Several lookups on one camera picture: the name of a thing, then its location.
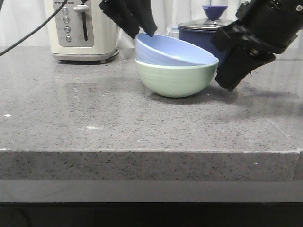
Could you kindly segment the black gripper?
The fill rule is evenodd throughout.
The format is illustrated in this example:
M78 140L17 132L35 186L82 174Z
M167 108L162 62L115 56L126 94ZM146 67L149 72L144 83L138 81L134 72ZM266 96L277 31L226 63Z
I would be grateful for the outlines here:
M211 43L230 53L217 70L216 82L233 91L252 71L273 62L303 26L301 0L252 0L242 3L236 21L215 32Z

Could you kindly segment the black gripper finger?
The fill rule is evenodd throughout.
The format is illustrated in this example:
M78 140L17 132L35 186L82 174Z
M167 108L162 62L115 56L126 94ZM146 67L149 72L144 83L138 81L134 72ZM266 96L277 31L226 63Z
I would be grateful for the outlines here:
M100 2L99 7L127 35L135 39L139 33L139 25L128 9L125 0L103 0Z
M126 0L131 15L148 36L154 36L157 25L153 19L151 0Z

